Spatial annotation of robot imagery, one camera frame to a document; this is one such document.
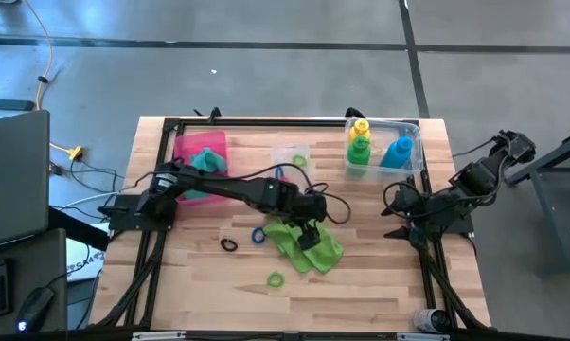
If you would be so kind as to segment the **black computer mouse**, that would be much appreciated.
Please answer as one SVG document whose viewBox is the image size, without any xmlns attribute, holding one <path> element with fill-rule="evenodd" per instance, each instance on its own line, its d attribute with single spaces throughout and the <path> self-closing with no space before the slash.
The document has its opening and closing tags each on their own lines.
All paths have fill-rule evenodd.
<svg viewBox="0 0 570 341">
<path fill-rule="evenodd" d="M 47 286 L 33 289 L 17 314 L 16 332 L 38 332 L 45 323 L 54 295 L 54 291 Z"/>
</svg>

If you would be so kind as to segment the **teal microfibre cloth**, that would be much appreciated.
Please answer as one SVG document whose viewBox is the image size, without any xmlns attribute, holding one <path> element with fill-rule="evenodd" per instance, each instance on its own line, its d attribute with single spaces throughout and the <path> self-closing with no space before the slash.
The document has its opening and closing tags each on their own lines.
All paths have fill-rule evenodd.
<svg viewBox="0 0 570 341">
<path fill-rule="evenodd" d="M 226 160 L 208 147 L 203 148 L 198 154 L 192 154 L 190 156 L 190 165 L 200 171 L 209 173 L 227 172 Z M 188 190 L 184 193 L 184 198 L 187 201 L 204 199 L 205 197 L 208 197 L 208 194 L 198 190 Z"/>
</svg>

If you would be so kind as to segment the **black flat bar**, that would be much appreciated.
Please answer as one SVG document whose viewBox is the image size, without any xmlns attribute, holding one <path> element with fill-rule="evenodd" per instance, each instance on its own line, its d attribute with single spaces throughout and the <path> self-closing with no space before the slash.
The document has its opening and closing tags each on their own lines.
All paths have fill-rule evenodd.
<svg viewBox="0 0 570 341">
<path fill-rule="evenodd" d="M 5 111 L 32 111 L 35 103 L 30 100 L 0 99 L 0 110 Z"/>
</svg>

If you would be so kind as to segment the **black aluminium table frame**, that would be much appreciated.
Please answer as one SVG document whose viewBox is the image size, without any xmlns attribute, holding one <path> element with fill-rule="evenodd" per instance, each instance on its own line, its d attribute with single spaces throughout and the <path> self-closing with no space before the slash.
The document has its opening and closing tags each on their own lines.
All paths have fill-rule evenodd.
<svg viewBox="0 0 570 341">
<path fill-rule="evenodd" d="M 426 305 L 419 257 L 408 242 L 385 239 L 401 221 L 382 216 L 383 184 L 347 177 L 344 122 L 328 118 L 194 117 L 186 135 L 222 131 L 229 169 L 271 164 L 271 149 L 308 144 L 315 181 L 329 186 L 331 227 L 345 249 L 326 274 L 298 273 L 271 243 L 255 244 L 263 217 L 222 200 L 183 206 L 167 235 L 154 286 L 151 327 L 184 331 L 410 332 Z"/>
</svg>

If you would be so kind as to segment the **white drink can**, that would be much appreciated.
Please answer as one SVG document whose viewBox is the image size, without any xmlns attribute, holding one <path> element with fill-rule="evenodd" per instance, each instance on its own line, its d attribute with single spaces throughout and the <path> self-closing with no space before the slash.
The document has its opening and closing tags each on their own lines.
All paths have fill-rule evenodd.
<svg viewBox="0 0 570 341">
<path fill-rule="evenodd" d="M 444 333 L 452 328 L 452 321 L 444 310 L 424 309 L 415 311 L 413 325 L 420 331 Z"/>
</svg>

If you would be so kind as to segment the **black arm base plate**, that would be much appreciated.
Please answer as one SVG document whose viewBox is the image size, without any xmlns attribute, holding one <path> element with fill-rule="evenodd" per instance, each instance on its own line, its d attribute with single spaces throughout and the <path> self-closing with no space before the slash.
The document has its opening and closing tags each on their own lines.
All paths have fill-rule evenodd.
<svg viewBox="0 0 570 341">
<path fill-rule="evenodd" d="M 439 213 L 437 220 L 443 233 L 468 234 L 474 232 L 470 213 L 460 213 L 452 209 Z"/>
<path fill-rule="evenodd" d="M 178 204 L 168 200 L 155 210 L 143 210 L 149 195 L 117 195 L 114 205 L 107 207 L 109 228 L 114 231 L 168 231 L 172 229 Z"/>
</svg>

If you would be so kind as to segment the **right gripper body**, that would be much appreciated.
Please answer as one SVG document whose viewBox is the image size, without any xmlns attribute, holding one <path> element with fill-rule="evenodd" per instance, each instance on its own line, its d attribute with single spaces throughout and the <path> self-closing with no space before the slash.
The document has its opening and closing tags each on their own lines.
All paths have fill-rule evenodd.
<svg viewBox="0 0 570 341">
<path fill-rule="evenodd" d="M 404 210 L 419 224 L 428 238 L 441 238 L 447 227 L 449 198 L 444 194 L 422 195 L 412 189 L 402 191 L 407 208 Z"/>
</svg>

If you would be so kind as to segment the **grey computer monitor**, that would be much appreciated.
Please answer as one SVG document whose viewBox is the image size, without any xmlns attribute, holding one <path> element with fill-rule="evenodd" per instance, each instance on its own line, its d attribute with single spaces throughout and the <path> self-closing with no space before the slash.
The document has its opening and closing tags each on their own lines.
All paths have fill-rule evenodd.
<svg viewBox="0 0 570 341">
<path fill-rule="evenodd" d="M 0 243 L 48 227 L 49 113 L 0 119 Z"/>
</svg>

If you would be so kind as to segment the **large clear plastic bin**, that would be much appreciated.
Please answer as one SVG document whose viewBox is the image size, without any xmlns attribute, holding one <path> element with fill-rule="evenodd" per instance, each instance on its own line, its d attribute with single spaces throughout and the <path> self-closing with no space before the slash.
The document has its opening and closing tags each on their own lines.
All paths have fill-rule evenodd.
<svg viewBox="0 0 570 341">
<path fill-rule="evenodd" d="M 348 129 L 351 123 L 356 119 L 358 118 L 348 119 L 344 128 L 344 163 L 346 174 L 348 167 L 347 149 L 349 146 Z M 369 121 L 371 132 L 369 139 L 371 147 L 369 164 L 363 176 L 351 177 L 347 174 L 347 177 L 359 180 L 382 179 L 388 176 L 403 177 L 420 174 L 425 169 L 422 138 L 417 124 L 397 120 L 366 119 Z M 408 136 L 413 140 L 413 149 L 410 159 L 400 169 L 381 167 L 381 160 L 390 144 L 402 136 Z"/>
</svg>

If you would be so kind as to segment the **silver aluminium bracket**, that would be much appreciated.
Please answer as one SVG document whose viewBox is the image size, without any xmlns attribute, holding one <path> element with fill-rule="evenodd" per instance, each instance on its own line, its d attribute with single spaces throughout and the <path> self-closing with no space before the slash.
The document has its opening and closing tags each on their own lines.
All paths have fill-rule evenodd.
<svg viewBox="0 0 570 341">
<path fill-rule="evenodd" d="M 182 341 L 187 339 L 184 331 L 135 332 L 131 341 Z"/>
<path fill-rule="evenodd" d="M 399 332 L 396 334 L 397 341 L 451 341 L 448 334 Z"/>
</svg>

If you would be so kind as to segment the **blue sports bottle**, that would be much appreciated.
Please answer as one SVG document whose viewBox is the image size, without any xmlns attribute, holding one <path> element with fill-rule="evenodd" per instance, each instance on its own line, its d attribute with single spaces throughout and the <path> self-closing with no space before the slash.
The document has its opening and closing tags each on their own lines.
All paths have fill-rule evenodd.
<svg viewBox="0 0 570 341">
<path fill-rule="evenodd" d="M 411 157 L 413 140 L 408 136 L 402 136 L 390 144 L 380 166 L 383 168 L 400 169 Z"/>
</svg>

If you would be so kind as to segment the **green microfibre cloth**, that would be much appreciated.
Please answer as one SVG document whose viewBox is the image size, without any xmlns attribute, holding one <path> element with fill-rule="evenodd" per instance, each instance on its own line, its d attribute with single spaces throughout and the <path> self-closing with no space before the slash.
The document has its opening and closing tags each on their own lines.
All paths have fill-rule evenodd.
<svg viewBox="0 0 570 341">
<path fill-rule="evenodd" d="M 281 255 L 289 259 L 300 273 L 316 270 L 327 273 L 342 258 L 344 247 L 331 235 L 323 223 L 313 222 L 319 232 L 320 241 L 308 250 L 302 250 L 297 238 L 301 236 L 298 226 L 289 227 L 281 221 L 273 221 L 263 228 L 264 234 L 272 241 Z"/>
</svg>

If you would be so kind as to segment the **yellow sports bottle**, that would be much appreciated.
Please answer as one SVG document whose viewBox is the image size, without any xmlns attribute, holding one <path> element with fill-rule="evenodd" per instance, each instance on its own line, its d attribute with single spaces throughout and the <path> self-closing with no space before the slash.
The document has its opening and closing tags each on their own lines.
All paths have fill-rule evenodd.
<svg viewBox="0 0 570 341">
<path fill-rule="evenodd" d="M 348 143 L 352 144 L 356 137 L 365 137 L 367 140 L 371 137 L 370 124 L 365 118 L 354 120 L 348 129 Z"/>
</svg>

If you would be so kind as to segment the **green sports bottle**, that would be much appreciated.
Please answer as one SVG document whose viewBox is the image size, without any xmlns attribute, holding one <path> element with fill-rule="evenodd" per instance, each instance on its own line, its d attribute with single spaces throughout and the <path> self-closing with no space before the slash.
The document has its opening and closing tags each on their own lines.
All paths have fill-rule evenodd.
<svg viewBox="0 0 570 341">
<path fill-rule="evenodd" d="M 357 136 L 347 149 L 347 174 L 351 177 L 361 177 L 366 173 L 371 156 L 370 141 L 367 137 Z"/>
</svg>

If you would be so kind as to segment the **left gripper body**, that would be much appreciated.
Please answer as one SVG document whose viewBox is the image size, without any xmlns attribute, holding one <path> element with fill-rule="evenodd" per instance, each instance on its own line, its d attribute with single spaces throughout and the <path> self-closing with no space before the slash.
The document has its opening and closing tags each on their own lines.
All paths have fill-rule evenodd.
<svg viewBox="0 0 570 341">
<path fill-rule="evenodd" d="M 288 220 L 304 224 L 310 220 L 323 222 L 327 217 L 327 202 L 322 194 L 294 192 L 288 195 Z"/>
</svg>

